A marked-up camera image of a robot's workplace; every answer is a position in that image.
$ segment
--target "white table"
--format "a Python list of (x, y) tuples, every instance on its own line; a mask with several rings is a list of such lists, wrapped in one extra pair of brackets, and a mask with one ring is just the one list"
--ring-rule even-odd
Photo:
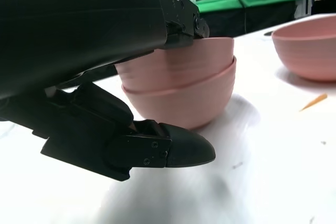
[[(235, 41), (234, 94), (199, 132), (214, 162), (136, 168), (120, 183), (41, 155), (44, 140), (16, 126), (0, 139), (0, 223), (336, 223), (336, 84), (290, 74), (263, 36), (270, 30)], [(97, 84), (129, 104), (119, 77)]]

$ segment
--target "stacked pink bowls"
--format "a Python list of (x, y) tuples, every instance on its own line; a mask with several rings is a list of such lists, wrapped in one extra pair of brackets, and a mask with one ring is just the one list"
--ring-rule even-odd
[(336, 81), (336, 16), (280, 28), (272, 39), (291, 72), (314, 81)]
[(146, 119), (194, 129), (222, 113), (234, 86), (234, 40), (195, 40), (116, 65), (123, 90)]

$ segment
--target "screw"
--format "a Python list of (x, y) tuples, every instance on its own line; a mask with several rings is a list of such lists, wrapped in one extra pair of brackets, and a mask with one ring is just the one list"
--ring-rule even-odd
[(159, 143), (158, 142), (153, 142), (152, 143), (152, 148), (157, 148), (159, 146)]
[(149, 165), (150, 164), (150, 160), (149, 160), (149, 158), (145, 158), (145, 160), (143, 161), (143, 164), (144, 165)]
[(167, 157), (168, 153), (167, 152), (161, 152), (160, 157)]

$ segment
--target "bowl rim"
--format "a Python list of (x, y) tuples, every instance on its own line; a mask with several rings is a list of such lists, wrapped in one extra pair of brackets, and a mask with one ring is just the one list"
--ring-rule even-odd
[(325, 40), (325, 39), (336, 39), (336, 32), (334, 35), (324, 35), (324, 36), (314, 36), (314, 37), (288, 37), (288, 36), (279, 36), (276, 35), (276, 33), (278, 31), (282, 31), (287, 29), (288, 27), (291, 26), (295, 26), (295, 25), (299, 25), (299, 24), (303, 24), (303, 23), (309, 23), (309, 22), (314, 22), (316, 20), (320, 20), (320, 19), (335, 19), (336, 22), (336, 15), (331, 15), (331, 16), (327, 16), (327, 17), (319, 17), (319, 18), (314, 18), (314, 19), (309, 19), (309, 20), (305, 20), (302, 22), (297, 22), (294, 24), (288, 24), (284, 27), (278, 28), (275, 31), (272, 32), (272, 39), (278, 39), (278, 40), (294, 40), (294, 41), (311, 41), (311, 40)]
[(132, 95), (138, 95), (138, 96), (159, 96), (159, 95), (167, 95), (167, 94), (173, 94), (178, 92), (179, 90), (184, 90), (184, 89), (188, 89), (188, 88), (193, 88), (197, 85), (204, 85), (214, 79), (217, 79), (223, 75), (225, 75), (226, 73), (228, 73), (229, 71), (231, 71), (233, 68), (235, 68), (237, 65), (237, 58), (234, 56), (233, 57), (233, 62), (230, 66), (228, 66), (227, 68), (223, 69), (221, 72), (216, 73), (210, 77), (207, 77), (203, 80), (188, 84), (186, 86), (181, 86), (178, 88), (174, 88), (174, 89), (167, 89), (167, 90), (160, 90), (160, 91), (149, 91), (149, 92), (134, 92), (134, 91), (130, 91), (127, 90), (124, 85), (121, 85), (122, 90), (124, 91), (125, 94), (132, 94)]

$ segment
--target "black machinery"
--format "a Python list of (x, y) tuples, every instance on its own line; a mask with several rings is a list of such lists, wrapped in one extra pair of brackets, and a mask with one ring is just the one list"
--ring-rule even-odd
[[(132, 167), (211, 162), (206, 139), (133, 121), (125, 103), (83, 79), (208, 36), (189, 0), (0, 0), (0, 118), (47, 139), (42, 154), (117, 180)], [(58, 88), (73, 79), (73, 93)]]

